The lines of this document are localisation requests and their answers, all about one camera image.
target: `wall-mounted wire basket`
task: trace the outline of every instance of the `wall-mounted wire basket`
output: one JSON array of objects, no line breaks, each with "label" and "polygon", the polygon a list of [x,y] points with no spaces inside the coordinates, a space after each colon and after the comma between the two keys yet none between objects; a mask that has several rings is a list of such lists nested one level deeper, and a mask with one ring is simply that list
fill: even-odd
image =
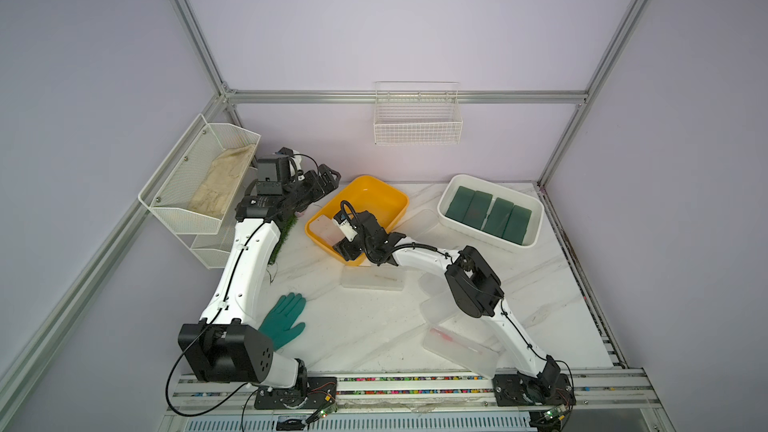
[{"label": "wall-mounted wire basket", "polygon": [[[240,187],[248,165],[254,157],[260,135],[228,123],[207,123],[202,116],[202,129],[192,144],[179,159],[163,185],[153,193],[148,183],[139,193],[139,200],[175,235],[211,234],[219,232],[224,216],[233,207],[233,201]],[[220,212],[211,216],[196,212],[190,207],[198,188],[203,184],[211,164],[227,149],[252,146],[246,160],[240,161],[234,179],[230,180],[231,190],[222,193],[217,207]]]},{"label": "wall-mounted wire basket", "polygon": [[458,144],[458,82],[377,82],[373,138],[379,146]]}]

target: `aluminum frame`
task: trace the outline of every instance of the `aluminum frame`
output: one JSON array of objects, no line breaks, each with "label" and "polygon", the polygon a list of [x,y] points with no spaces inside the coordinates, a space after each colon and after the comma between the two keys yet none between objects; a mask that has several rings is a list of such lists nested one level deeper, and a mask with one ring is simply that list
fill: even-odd
[{"label": "aluminum frame", "polygon": [[[224,78],[222,78],[221,72],[219,72],[219,67],[216,65],[214,55],[210,52],[210,47],[206,42],[205,35],[203,35],[203,30],[200,28],[200,23],[197,21],[197,17],[192,10],[190,0],[168,1],[174,8],[174,12],[176,12],[179,21],[184,28],[184,32],[187,34],[187,38],[194,48],[195,55],[203,66],[203,71],[216,92],[216,95],[222,96],[226,92],[229,92],[230,89],[227,87]],[[230,116],[233,124],[238,127],[243,126],[234,105],[227,104],[225,111]]]},{"label": "aluminum frame", "polygon": [[613,346],[612,354],[616,356],[619,365],[622,368],[629,368],[627,359],[624,357],[624,354],[621,352],[621,349],[618,346],[616,336],[614,335],[613,331],[610,330],[608,321],[605,319],[605,315],[600,308],[600,304],[594,296],[594,292],[589,283],[589,280],[587,280],[587,275],[584,273],[581,264],[576,258],[576,254],[574,253],[573,247],[571,246],[571,241],[569,241],[568,236],[565,235],[565,230],[563,230],[563,226],[560,222],[558,214],[554,211],[552,201],[549,199],[546,189],[538,185],[534,185],[534,188],[536,190],[536,194],[544,205],[544,213],[547,214],[547,218],[552,224],[554,235],[558,238],[558,242],[560,242],[560,247],[563,250],[563,254],[565,254],[565,258],[568,260],[568,264],[571,266],[571,272],[576,279],[576,283],[581,289],[581,293],[584,296],[584,301],[587,303],[587,308],[589,309],[590,314],[592,314],[592,320],[594,321],[595,326],[597,326],[598,331],[604,340],[607,339],[610,345]]},{"label": "aluminum frame", "polygon": [[[413,96],[418,91],[389,92],[389,97]],[[435,96],[444,92],[433,92]],[[430,92],[421,92],[428,97]],[[233,104],[239,103],[376,103],[374,90],[232,90],[225,93]],[[584,103],[583,90],[460,90],[460,103]]]},{"label": "aluminum frame", "polygon": [[[208,120],[216,117],[225,107],[224,97],[214,96],[206,105],[203,114]],[[148,184],[150,188],[159,187],[163,183],[201,129],[202,126],[190,127],[179,139],[160,168],[150,178]],[[0,430],[4,430],[11,423],[15,413],[33,392],[56,354],[66,345],[85,312],[95,302],[102,286],[109,280],[111,273],[133,244],[147,216],[149,211],[146,207],[142,206],[138,199],[134,200],[91,261],[64,294],[62,300],[0,380]]]},{"label": "aluminum frame", "polygon": [[[500,370],[501,372],[514,372],[513,370]],[[666,417],[661,402],[653,387],[648,381],[642,369],[574,369],[574,394],[579,409],[641,409],[648,420],[657,420],[657,417]],[[462,412],[470,418],[476,415],[497,413],[501,411],[533,411],[547,410],[546,405],[500,408],[495,403],[494,393],[484,391],[492,389],[490,379],[477,380],[407,380],[414,376],[453,376],[474,375],[466,372],[429,371],[425,373],[337,373],[340,378],[370,378],[390,377],[402,378],[402,380],[351,380],[339,382],[340,391],[345,395],[336,397],[340,406],[334,413],[342,417],[342,414],[353,416],[360,413],[401,414],[403,412],[426,413],[430,417],[438,417],[442,413]],[[237,384],[213,384],[210,382],[198,382],[195,376],[185,375],[180,377],[179,383],[171,397],[171,403],[178,409],[194,413],[205,410],[219,402],[223,395],[231,394]],[[474,389],[472,392],[440,393],[427,392],[422,394],[410,394],[407,391],[420,389]],[[398,394],[386,394],[391,390],[400,391]],[[252,390],[242,389],[233,396],[231,401],[221,405],[216,411],[209,414],[210,419],[216,421],[217,415],[237,415],[243,410],[243,401],[250,396]],[[252,410],[246,408],[245,415],[249,417],[260,415],[285,415],[285,410]],[[176,430],[185,430],[188,420],[179,418],[169,411],[164,416],[160,430],[163,432],[171,424],[180,427]],[[674,432],[670,428],[662,429],[663,432]]]},{"label": "aluminum frame", "polygon": [[616,33],[608,44],[608,48],[603,53],[603,57],[598,64],[598,68],[592,75],[589,85],[587,86],[587,100],[584,104],[577,105],[574,109],[571,120],[563,131],[563,135],[558,141],[557,146],[552,152],[552,156],[547,165],[544,167],[542,176],[539,178],[538,183],[542,186],[546,186],[550,180],[554,171],[560,165],[560,161],[563,159],[564,154],[571,146],[571,143],[576,135],[576,132],[581,128],[581,124],[587,118],[592,104],[598,98],[598,94],[603,89],[605,82],[608,80],[610,72],[613,70],[616,62],[618,62],[621,53],[627,47],[629,39],[632,37],[632,33],[638,28],[638,22],[643,16],[643,13],[648,8],[650,0],[632,0],[627,12],[624,13],[624,17],[619,23],[619,28],[616,29]]}]

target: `green artificial grass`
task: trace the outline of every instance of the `green artificial grass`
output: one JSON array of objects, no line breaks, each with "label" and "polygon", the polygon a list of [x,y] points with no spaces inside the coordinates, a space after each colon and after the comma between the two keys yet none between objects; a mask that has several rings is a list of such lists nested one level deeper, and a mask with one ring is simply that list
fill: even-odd
[{"label": "green artificial grass", "polygon": [[293,226],[296,225],[296,223],[299,221],[297,216],[290,216],[288,220],[286,220],[286,225],[283,228],[283,230],[280,232],[280,240],[277,241],[277,244],[275,244],[274,249],[272,249],[272,255],[270,255],[270,261],[268,262],[269,265],[272,265],[277,260],[277,254],[280,253],[280,248],[283,247],[283,242],[286,241],[288,238],[288,234],[290,233],[290,230],[293,228]]}]

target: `white marble table surface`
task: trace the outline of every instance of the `white marble table surface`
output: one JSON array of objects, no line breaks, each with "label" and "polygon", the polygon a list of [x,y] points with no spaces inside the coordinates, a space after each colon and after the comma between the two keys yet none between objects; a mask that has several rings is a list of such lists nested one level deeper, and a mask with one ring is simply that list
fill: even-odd
[{"label": "white marble table surface", "polygon": [[[422,210],[436,211],[446,188],[445,183],[393,185],[410,197],[401,224]],[[505,185],[535,196],[531,184]],[[290,231],[277,264],[268,269],[274,282],[269,284],[269,277],[265,278],[256,314],[259,321],[282,294],[302,293],[307,298],[299,318],[299,322],[306,322],[306,329],[280,352],[301,358],[312,372],[459,370],[453,362],[422,347],[428,325],[418,306],[428,296],[418,286],[420,272],[409,269],[402,292],[340,285],[343,264],[304,233],[307,219],[328,200],[307,209]],[[445,242],[429,242],[437,247],[476,247],[502,280],[512,312],[543,350],[566,360],[572,368],[613,366],[546,216],[537,245],[523,252],[506,252],[443,226],[428,236]],[[493,332],[479,319],[460,314],[442,327],[502,351]],[[501,356],[498,366],[513,367],[508,354]]]}]

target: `yellow tray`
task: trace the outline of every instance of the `yellow tray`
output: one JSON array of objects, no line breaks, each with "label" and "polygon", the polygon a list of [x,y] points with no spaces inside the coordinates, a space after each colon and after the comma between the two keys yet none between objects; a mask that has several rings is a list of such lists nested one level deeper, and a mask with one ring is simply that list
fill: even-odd
[{"label": "yellow tray", "polygon": [[342,188],[330,202],[307,221],[304,233],[312,239],[312,242],[331,254],[337,261],[345,265],[357,266],[366,259],[365,254],[360,254],[355,261],[347,262],[310,230],[310,224],[319,216],[326,216],[333,220],[333,216],[341,210],[342,200],[348,201],[358,212],[367,210],[376,216],[376,220],[384,230],[391,232],[408,209],[408,196],[376,177],[360,176],[351,181],[347,187]]}]

